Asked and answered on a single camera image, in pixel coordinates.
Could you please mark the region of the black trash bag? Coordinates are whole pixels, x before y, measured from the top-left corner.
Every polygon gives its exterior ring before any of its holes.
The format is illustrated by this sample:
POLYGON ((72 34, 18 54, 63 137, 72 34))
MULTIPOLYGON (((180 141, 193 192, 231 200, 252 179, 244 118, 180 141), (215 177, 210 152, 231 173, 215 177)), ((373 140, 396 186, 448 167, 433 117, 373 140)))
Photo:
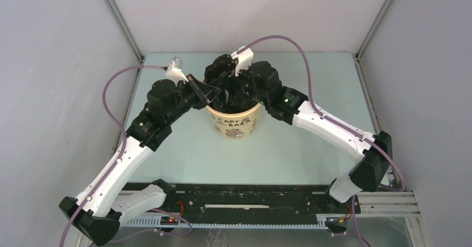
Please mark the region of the black trash bag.
POLYGON ((217 57, 211 65, 205 68, 205 82, 222 90, 210 104, 212 109, 221 113, 242 113, 257 105, 254 100, 243 95, 238 86, 234 85, 236 80, 232 74, 234 68, 235 63, 230 55, 217 57))

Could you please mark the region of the yellow capybara trash bin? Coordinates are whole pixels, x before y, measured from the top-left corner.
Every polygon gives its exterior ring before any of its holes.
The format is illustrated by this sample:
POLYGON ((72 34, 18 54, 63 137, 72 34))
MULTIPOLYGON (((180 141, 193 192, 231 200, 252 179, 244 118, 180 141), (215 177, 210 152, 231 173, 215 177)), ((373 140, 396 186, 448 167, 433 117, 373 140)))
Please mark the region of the yellow capybara trash bin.
POLYGON ((222 92, 206 107, 213 127, 226 139, 246 139, 256 130, 262 105, 239 93, 233 94, 220 83, 213 81, 211 86, 222 92))

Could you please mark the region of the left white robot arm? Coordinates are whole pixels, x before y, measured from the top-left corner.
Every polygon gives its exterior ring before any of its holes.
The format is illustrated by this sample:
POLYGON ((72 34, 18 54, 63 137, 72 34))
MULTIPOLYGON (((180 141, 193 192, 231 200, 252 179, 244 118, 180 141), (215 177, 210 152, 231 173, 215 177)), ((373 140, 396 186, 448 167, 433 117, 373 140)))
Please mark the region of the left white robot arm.
POLYGON ((187 81, 158 80, 147 93, 143 110, 124 132, 123 142, 110 161, 76 197, 64 197, 61 211, 69 225, 103 246, 121 225, 149 210, 170 211, 175 207, 175 189, 160 179, 142 191, 122 199, 118 195, 136 169, 171 134, 171 125, 191 109, 200 110, 213 102, 221 88, 187 76, 187 81))

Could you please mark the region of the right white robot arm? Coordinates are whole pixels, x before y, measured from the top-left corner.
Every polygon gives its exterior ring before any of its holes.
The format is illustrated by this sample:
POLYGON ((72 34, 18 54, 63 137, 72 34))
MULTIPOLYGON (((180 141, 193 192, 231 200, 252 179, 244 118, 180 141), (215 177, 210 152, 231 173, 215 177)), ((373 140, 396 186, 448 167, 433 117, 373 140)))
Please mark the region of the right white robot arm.
POLYGON ((312 105, 307 95, 284 86, 268 62, 256 62, 223 78, 229 91, 260 103, 276 120, 307 130, 346 153, 354 165, 336 178, 324 196, 325 208, 337 213, 359 192, 376 192, 392 159, 392 137, 360 130, 312 105))

